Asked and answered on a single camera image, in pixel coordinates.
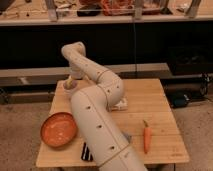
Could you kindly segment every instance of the orange bowl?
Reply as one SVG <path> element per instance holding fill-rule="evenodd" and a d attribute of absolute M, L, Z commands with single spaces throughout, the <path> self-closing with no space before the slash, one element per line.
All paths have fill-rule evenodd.
<path fill-rule="evenodd" d="M 77 125 L 70 113 L 59 112 L 47 118 L 41 127 L 41 139 L 51 147 L 69 143 L 77 133 Z"/>

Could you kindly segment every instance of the red object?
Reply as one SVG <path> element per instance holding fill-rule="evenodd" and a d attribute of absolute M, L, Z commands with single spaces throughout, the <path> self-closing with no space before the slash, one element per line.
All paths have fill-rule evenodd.
<path fill-rule="evenodd" d="M 151 128 L 149 127 L 149 125 L 146 121 L 144 121 L 144 124 L 145 124 L 144 132 L 143 132 L 144 152 L 147 154 L 149 152 L 149 149 L 150 149 L 152 131 L 151 131 Z"/>
<path fill-rule="evenodd" d="M 101 0 L 103 14 L 108 15 L 122 15 L 131 13 L 132 0 Z"/>
<path fill-rule="evenodd" d="M 70 142 L 77 133 L 76 123 L 70 113 L 59 112 L 45 120 L 41 127 L 41 139 L 51 147 Z"/>

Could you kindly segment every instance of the carrot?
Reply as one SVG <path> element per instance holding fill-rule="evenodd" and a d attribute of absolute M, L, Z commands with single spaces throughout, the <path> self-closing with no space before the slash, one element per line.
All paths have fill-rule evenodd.
<path fill-rule="evenodd" d="M 144 152 L 147 154 L 150 149 L 152 131 L 148 123 L 144 120 L 145 128 L 143 132 Z"/>

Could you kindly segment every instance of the black box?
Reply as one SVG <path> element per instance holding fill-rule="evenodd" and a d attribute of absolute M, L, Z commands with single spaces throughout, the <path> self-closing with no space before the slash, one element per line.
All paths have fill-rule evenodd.
<path fill-rule="evenodd" d="M 184 46 L 168 49 L 167 64 L 173 75 L 213 73 L 213 47 Z"/>

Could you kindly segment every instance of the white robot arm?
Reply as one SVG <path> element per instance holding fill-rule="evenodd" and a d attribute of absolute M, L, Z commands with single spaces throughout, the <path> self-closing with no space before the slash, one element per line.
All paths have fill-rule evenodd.
<path fill-rule="evenodd" d="M 62 54 L 75 74 L 81 71 L 96 83 L 72 95 L 71 111 L 99 170 L 147 171 L 107 111 L 123 97 L 122 80 L 86 58 L 81 42 L 65 45 Z"/>

